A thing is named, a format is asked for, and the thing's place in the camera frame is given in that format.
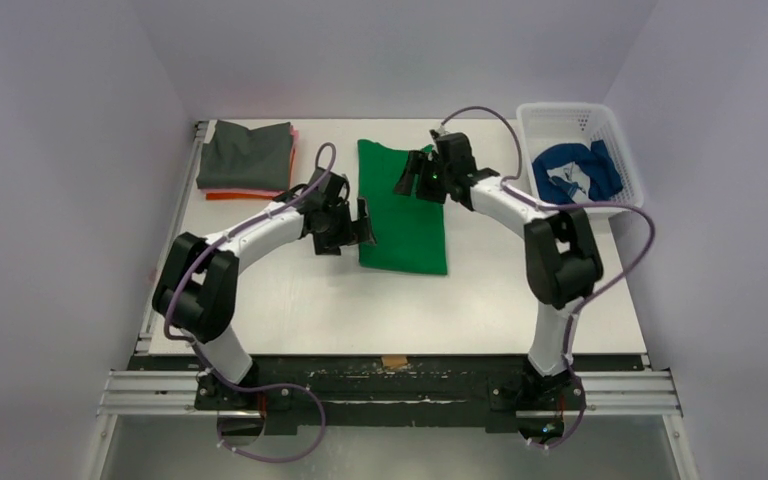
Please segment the green t shirt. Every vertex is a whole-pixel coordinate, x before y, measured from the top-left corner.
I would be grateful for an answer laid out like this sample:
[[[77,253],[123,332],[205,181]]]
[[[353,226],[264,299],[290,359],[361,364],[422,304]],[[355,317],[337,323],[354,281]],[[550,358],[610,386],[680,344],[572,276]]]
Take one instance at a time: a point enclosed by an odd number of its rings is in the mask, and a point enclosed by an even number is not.
[[[399,273],[448,274],[443,206],[393,192],[409,152],[357,141],[358,196],[367,203],[374,245],[359,246],[359,265]]]

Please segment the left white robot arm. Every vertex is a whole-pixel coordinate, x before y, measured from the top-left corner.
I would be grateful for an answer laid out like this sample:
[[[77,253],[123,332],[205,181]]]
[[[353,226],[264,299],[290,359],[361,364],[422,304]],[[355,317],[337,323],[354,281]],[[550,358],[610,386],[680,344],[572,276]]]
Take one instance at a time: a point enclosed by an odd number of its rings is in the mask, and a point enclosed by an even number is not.
[[[178,235],[168,250],[152,297],[167,327],[182,331],[211,373],[222,378],[219,395],[232,408],[257,399],[254,361],[231,326],[239,276],[272,251],[310,237],[317,255],[374,245],[368,202],[352,209],[349,181],[322,167],[310,181],[275,196],[255,216],[207,236]]]

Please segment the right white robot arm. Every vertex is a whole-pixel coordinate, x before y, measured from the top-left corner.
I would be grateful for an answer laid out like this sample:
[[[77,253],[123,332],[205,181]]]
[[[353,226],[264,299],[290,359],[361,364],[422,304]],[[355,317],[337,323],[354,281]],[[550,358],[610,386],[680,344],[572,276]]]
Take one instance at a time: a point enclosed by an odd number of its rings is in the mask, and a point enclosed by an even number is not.
[[[430,151],[409,152],[393,191],[438,204],[452,200],[522,239],[526,281],[539,306],[527,353],[533,373],[522,379],[521,392],[529,404],[544,407],[560,394],[557,376],[571,367],[580,307],[604,275],[589,216],[581,208],[545,204],[497,171],[478,168],[465,134],[432,137]]]

